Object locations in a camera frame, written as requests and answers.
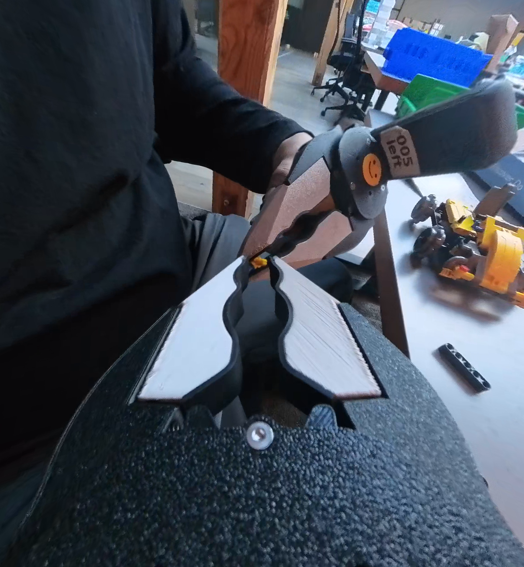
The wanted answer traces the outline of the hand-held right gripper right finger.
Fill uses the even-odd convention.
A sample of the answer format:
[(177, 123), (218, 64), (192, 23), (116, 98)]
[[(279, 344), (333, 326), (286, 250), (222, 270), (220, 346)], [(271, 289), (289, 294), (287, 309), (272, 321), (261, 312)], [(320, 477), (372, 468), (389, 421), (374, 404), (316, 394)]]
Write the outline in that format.
[(294, 401), (338, 405), (382, 397), (340, 302), (280, 258), (271, 257), (271, 283), (276, 312), (286, 319), (278, 350), (295, 381)]

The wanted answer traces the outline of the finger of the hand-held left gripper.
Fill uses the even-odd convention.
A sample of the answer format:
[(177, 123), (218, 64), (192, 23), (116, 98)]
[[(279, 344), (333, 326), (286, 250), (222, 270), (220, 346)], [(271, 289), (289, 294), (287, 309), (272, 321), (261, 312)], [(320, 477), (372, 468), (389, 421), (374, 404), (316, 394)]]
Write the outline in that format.
[(335, 210), (330, 177), (329, 170), (307, 170), (290, 185), (272, 189), (245, 237), (245, 256), (254, 258), (267, 251), (301, 217), (319, 218)]
[(283, 261), (320, 261), (352, 233), (339, 211), (305, 214), (269, 246), (268, 254)]

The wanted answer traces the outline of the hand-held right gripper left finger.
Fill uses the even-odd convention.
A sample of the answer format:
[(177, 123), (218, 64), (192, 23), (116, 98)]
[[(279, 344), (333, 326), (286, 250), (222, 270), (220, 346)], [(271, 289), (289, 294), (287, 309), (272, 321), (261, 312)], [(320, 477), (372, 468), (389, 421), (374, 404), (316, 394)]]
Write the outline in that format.
[(217, 415), (237, 398), (242, 363), (236, 326), (249, 268), (238, 257), (180, 304), (142, 376), (137, 401), (183, 411), (202, 405)]

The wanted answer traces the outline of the grey desk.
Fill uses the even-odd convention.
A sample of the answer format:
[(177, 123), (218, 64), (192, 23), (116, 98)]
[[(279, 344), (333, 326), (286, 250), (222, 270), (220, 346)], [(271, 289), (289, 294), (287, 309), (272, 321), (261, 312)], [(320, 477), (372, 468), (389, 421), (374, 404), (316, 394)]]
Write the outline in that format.
[[(476, 206), (484, 191), (461, 175), (388, 184), (373, 252), (382, 330), (428, 379), (465, 437), (492, 500), (524, 546), (524, 309), (438, 277), (411, 257), (430, 222), (410, 213), (421, 195)], [(452, 344), (491, 384), (477, 393), (437, 349)]]

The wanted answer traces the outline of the person's left hand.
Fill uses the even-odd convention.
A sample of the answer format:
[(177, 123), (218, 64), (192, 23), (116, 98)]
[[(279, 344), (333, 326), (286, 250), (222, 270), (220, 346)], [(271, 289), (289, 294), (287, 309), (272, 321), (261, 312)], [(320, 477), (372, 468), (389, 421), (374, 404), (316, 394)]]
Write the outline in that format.
[(266, 195), (269, 195), (275, 188), (283, 185), (293, 167), (296, 155), (313, 139), (311, 133), (302, 131), (285, 139), (272, 159), (272, 175), (270, 177)]

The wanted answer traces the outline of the black office chair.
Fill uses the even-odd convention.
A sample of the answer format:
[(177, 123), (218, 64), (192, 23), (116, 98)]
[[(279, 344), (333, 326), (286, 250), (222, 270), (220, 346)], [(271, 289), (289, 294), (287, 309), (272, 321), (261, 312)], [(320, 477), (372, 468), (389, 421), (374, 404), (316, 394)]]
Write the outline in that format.
[(320, 112), (321, 116), (325, 116), (328, 110), (339, 110), (340, 118), (356, 118), (364, 121), (376, 86), (372, 75), (363, 70), (364, 51), (361, 42), (355, 39), (342, 39), (339, 51), (330, 56), (328, 63), (338, 71), (338, 76), (322, 86), (314, 87), (311, 95), (314, 95), (318, 89), (324, 89), (321, 102), (328, 95), (338, 94), (343, 98), (343, 104), (325, 107)]

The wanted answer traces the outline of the green plastic bin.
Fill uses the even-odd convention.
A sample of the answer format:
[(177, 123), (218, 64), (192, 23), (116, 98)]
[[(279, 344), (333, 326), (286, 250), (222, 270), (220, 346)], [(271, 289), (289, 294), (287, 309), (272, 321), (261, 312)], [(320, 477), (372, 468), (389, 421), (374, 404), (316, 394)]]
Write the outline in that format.
[[(416, 75), (400, 95), (396, 116), (405, 117), (429, 105), (442, 103), (464, 94), (470, 89), (425, 75)], [(524, 128), (524, 106), (516, 104), (518, 129)]]

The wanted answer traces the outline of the black holed beam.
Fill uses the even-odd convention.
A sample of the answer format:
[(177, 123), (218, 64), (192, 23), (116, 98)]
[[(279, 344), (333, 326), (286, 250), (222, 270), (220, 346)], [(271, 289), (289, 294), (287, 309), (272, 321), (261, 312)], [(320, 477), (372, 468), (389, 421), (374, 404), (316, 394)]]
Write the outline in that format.
[(491, 384), (452, 344), (442, 344), (437, 351), (474, 392), (482, 393), (491, 389)]

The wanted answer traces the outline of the blue plastic bin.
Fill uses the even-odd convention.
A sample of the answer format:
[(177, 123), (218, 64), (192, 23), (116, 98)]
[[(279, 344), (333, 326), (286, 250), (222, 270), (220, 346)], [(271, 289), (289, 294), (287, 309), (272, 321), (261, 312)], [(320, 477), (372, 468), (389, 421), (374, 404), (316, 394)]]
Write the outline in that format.
[(385, 74), (408, 82), (420, 74), (461, 87), (470, 87), (492, 59), (491, 54), (409, 27), (395, 32), (383, 56)]

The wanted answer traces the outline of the yellow brick vehicle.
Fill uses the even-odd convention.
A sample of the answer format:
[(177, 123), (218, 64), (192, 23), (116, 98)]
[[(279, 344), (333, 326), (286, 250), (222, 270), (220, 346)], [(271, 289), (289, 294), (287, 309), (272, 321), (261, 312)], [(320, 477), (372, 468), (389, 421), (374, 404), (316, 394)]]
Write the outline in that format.
[(410, 221), (431, 225), (417, 236), (412, 255), (442, 278), (466, 282), (524, 309), (524, 227), (500, 216), (519, 188), (491, 188), (476, 207), (435, 195), (415, 204)]

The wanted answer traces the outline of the person's black sweater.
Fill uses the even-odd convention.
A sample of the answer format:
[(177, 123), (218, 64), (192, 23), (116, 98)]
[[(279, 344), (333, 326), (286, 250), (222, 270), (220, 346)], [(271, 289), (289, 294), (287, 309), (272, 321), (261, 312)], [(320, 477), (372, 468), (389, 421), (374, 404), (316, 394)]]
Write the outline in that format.
[(189, 291), (164, 164), (193, 51), (180, 1), (0, 1), (0, 465), (84, 396), (88, 323), (132, 335)]

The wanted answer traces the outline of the wooden post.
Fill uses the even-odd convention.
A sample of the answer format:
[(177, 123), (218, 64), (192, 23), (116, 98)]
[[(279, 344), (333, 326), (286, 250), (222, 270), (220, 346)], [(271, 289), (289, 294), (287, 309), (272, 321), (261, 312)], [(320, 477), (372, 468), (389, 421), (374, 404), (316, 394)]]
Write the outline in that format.
[(241, 95), (268, 106), (287, 1), (219, 1), (218, 74)]

